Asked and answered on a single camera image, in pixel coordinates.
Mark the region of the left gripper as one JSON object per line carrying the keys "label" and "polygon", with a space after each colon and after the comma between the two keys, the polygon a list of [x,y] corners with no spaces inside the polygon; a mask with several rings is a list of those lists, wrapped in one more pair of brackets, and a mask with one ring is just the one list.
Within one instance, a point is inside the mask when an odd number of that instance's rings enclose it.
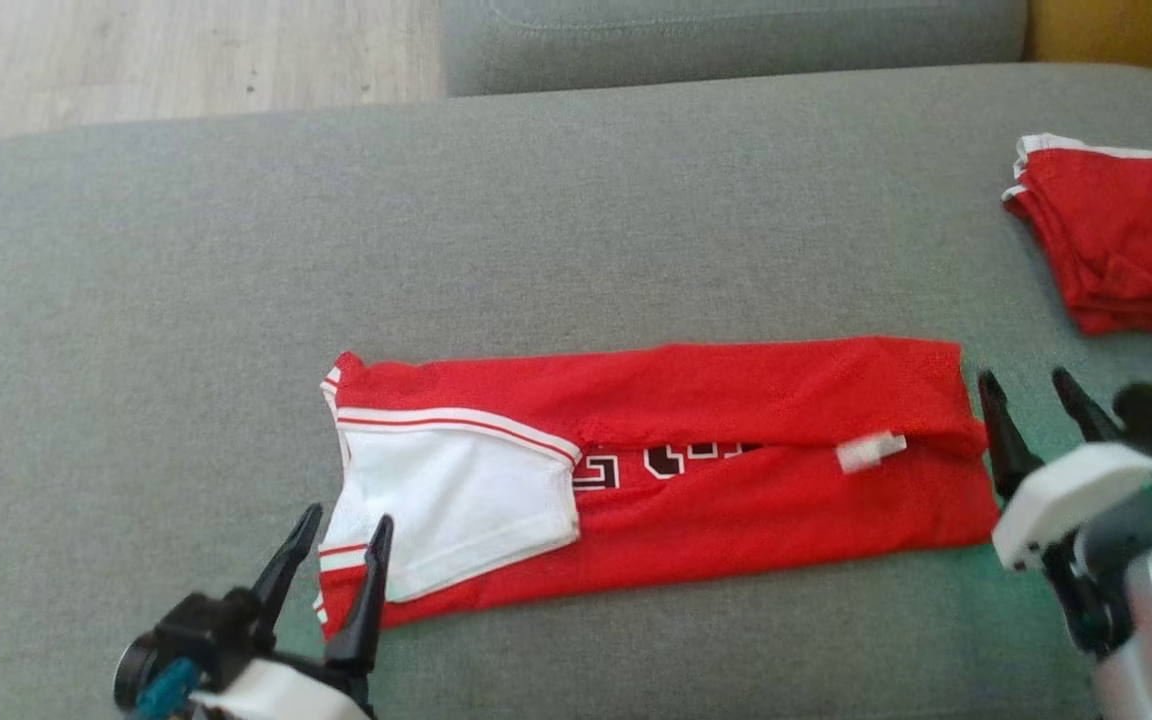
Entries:
{"label": "left gripper", "polygon": [[342,629],[326,644],[323,659],[275,651],[275,628],[294,575],[314,548],[323,505],[302,511],[271,556],[251,591],[259,601],[252,626],[257,647],[236,679],[215,691],[191,694],[191,720],[376,720],[369,679],[376,669],[394,520],[381,515],[364,548],[364,579]]}

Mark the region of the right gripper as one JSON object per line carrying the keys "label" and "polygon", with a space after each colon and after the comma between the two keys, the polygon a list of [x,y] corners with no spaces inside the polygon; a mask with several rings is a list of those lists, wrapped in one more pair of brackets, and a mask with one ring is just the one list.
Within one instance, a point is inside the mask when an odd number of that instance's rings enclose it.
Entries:
{"label": "right gripper", "polygon": [[1064,366],[1052,386],[1087,442],[1044,462],[1024,441],[992,370],[977,374],[990,467],[1002,506],[996,559],[1049,584],[1075,647],[1111,655],[1134,632],[1126,569],[1152,551],[1152,456],[1121,445],[1123,430]]}

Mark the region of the red shorts white hem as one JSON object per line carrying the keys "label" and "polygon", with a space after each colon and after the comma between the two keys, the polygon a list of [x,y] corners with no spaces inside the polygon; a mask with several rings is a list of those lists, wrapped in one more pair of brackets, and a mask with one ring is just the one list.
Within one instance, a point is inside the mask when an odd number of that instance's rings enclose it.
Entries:
{"label": "red shorts white hem", "polygon": [[1043,249],[1087,336],[1152,333],[1152,151],[1024,135],[1002,204]]}

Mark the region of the red mesh jersey white sleeves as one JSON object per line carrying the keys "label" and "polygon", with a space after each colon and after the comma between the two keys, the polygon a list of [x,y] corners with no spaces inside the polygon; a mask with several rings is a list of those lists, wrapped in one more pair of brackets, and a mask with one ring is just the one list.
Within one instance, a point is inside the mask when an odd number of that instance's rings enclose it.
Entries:
{"label": "red mesh jersey white sleeves", "polygon": [[996,502],[954,343],[666,344],[407,364],[323,382],[343,483],[319,548],[343,632],[394,523],[382,626],[987,541]]}

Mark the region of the large grey sofa seat cushion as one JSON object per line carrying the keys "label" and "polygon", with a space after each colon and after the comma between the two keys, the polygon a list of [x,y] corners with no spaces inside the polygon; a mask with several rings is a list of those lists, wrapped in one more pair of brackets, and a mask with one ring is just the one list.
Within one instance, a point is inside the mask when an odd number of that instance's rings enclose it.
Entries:
{"label": "large grey sofa seat cushion", "polygon": [[1084,338],[1001,205],[1016,141],[1152,149],[1152,70],[973,65],[465,97],[0,142],[0,720],[114,720],[119,655],[338,497],[319,382],[895,334],[1079,441],[1152,336]]}

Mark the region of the yellow sofa back cushion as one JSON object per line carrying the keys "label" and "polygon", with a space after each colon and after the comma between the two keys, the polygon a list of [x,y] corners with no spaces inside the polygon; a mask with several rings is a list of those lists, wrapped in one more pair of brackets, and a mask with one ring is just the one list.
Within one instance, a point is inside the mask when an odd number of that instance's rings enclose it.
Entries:
{"label": "yellow sofa back cushion", "polygon": [[1026,0],[1025,59],[1152,69],[1152,0]]}

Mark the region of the small grey sofa seat cushion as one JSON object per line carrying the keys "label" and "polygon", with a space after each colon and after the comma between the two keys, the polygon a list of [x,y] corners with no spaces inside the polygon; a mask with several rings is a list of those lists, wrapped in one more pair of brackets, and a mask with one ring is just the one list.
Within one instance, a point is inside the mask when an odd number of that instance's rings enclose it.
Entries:
{"label": "small grey sofa seat cushion", "polygon": [[440,0],[445,91],[952,65],[1023,55],[1028,0]]}

